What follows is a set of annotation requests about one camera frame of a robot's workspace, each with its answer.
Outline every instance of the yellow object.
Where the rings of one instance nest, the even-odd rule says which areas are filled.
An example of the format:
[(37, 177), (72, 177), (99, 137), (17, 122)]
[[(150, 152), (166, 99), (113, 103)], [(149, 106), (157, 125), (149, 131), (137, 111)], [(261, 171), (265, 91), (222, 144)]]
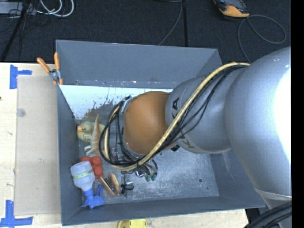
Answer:
[(131, 219), (131, 220), (122, 220), (117, 224), (117, 228), (146, 228), (147, 221), (146, 219)]
[[(194, 99), (196, 98), (196, 96), (200, 93), (200, 91), (203, 90), (203, 88), (205, 87), (205, 85), (218, 73), (220, 73), (221, 71), (225, 70), (226, 68), (229, 67), (233, 67), (236, 65), (244, 65), (244, 66), (249, 66), (249, 63), (228, 63), (225, 64), (223, 66), (220, 66), (219, 68), (217, 68), (216, 70), (214, 70), (211, 74), (209, 74), (202, 82), (201, 84), (196, 88), (196, 90), (192, 93), (192, 95), (189, 97), (189, 99), (187, 100), (187, 102), (184, 104), (184, 106), (180, 109), (180, 111), (177, 113), (175, 119), (172, 121), (172, 123), (170, 124), (170, 126), (168, 127), (167, 131), (164, 133), (164, 135), (162, 136), (162, 138), (158, 141), (158, 143), (155, 145), (155, 147), (147, 154), (145, 155), (144, 158), (142, 158), (138, 164), (133, 164), (131, 166), (127, 166), (127, 167), (120, 167), (120, 166), (115, 166), (112, 165), (113, 168), (118, 169), (120, 171), (129, 171), (129, 170), (133, 170), (137, 167), (137, 165), (142, 165), (144, 163), (146, 163), (156, 152), (157, 150), (162, 146), (162, 144), (166, 141), (166, 139), (168, 138), (168, 136), (170, 135), (170, 133), (172, 132), (173, 128), (175, 127), (175, 125), (178, 123), (178, 121), (181, 119), (181, 117), (183, 116), (183, 114), (186, 112), (187, 108), (190, 106), (190, 104), (194, 101)], [(110, 119), (115, 115), (115, 113), (118, 111), (119, 106), (117, 106), (115, 108), (115, 110), (113, 111)], [(105, 137), (104, 137), (104, 146), (107, 146), (107, 141), (108, 141), (108, 134), (109, 134), (109, 129), (106, 128), (105, 131)], [(104, 148), (104, 153), (106, 158), (109, 160), (109, 153), (107, 152), (107, 148)]]

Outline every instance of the white cable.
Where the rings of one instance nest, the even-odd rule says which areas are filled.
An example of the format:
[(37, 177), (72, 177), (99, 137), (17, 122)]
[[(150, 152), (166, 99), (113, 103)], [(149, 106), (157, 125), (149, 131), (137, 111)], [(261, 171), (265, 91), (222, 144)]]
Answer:
[(72, 8), (71, 8), (71, 11), (69, 11), (67, 14), (63, 14), (63, 15), (59, 15), (59, 14), (53, 14), (57, 17), (67, 17), (67, 16), (70, 16), (73, 12), (74, 12), (74, 1), (73, 0), (70, 0), (71, 1), (71, 4), (72, 4)]
[(42, 11), (38, 11), (38, 10), (37, 10), (37, 13), (42, 13), (42, 14), (46, 14), (46, 15), (54, 15), (54, 14), (58, 13), (58, 12), (62, 9), (62, 1), (61, 1), (61, 0), (59, 0), (59, 2), (60, 2), (59, 9), (57, 9), (56, 11), (49, 10), (49, 9), (47, 8), (47, 6), (43, 3), (42, 0), (39, 0), (39, 2), (40, 2), (41, 5), (43, 6), (43, 8), (47, 11), (47, 13), (42, 12)]
[(72, 4), (72, 8), (71, 8), (71, 10), (70, 10), (67, 14), (58, 14), (59, 11), (62, 9), (62, 0), (59, 0), (59, 2), (60, 2), (60, 7), (59, 7), (59, 9), (57, 9), (56, 11), (49, 10), (49, 9), (45, 6), (45, 4), (43, 3), (43, 1), (42, 1), (42, 0), (39, 0), (39, 2), (41, 3), (41, 5), (43, 6), (43, 8), (44, 8), (46, 11), (48, 11), (48, 13), (44, 13), (44, 12), (38, 11), (38, 10), (37, 10), (37, 12), (38, 12), (38, 13), (45, 14), (45, 15), (54, 15), (54, 16), (61, 17), (61, 18), (67, 17), (67, 16), (70, 16), (70, 15), (74, 12), (74, 7), (75, 7), (75, 6), (74, 6), (74, 1), (73, 1), (73, 0), (70, 0), (70, 1), (71, 1), (71, 4)]

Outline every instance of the black carpet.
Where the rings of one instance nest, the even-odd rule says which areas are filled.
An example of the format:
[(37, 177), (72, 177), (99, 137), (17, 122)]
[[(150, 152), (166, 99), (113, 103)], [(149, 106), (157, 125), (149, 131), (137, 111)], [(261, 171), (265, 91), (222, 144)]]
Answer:
[[(44, 1), (49, 3), (50, 8), (57, 2)], [(250, 27), (248, 21), (244, 21), (239, 30), (242, 19), (225, 20), (212, 0), (188, 0), (183, 4), (184, 9), (176, 27), (162, 46), (217, 48), (222, 62), (227, 63), (253, 62), (291, 45), (291, 0), (243, 1), (251, 12), (249, 20), (255, 30), (274, 42), (285, 39), (283, 43), (265, 41)], [(37, 57), (42, 57), (47, 63), (53, 63), (56, 39), (158, 45), (172, 29), (181, 9), (180, 2), (158, 0), (74, 2), (75, 11), (66, 18), (40, 14), (25, 17), (5, 61), (36, 62)], [(37, 6), (38, 0), (32, 3)], [(70, 4), (67, 0), (65, 4), (68, 11)], [(0, 53), (17, 20), (12, 21), (7, 15), (0, 17)]]

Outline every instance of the white bottle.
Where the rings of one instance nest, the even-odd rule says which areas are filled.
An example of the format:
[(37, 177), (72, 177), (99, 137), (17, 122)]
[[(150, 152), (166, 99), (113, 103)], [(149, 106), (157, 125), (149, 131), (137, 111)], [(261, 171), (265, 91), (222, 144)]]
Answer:
[(73, 165), (71, 173), (76, 187), (81, 188), (84, 192), (92, 188), (95, 175), (89, 161), (82, 161)]

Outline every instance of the orange clamp handle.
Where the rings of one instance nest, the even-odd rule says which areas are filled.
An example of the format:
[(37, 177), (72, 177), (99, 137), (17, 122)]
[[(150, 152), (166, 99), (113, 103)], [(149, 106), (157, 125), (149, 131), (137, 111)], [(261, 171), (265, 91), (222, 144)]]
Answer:
[(51, 69), (49, 68), (49, 66), (45, 63), (45, 61), (42, 58), (38, 57), (37, 58), (37, 62), (43, 67), (43, 69), (47, 73), (49, 73), (51, 71)]
[(59, 70), (60, 69), (60, 63), (59, 63), (59, 57), (58, 57), (57, 52), (54, 53), (54, 62), (55, 62), (56, 70)]

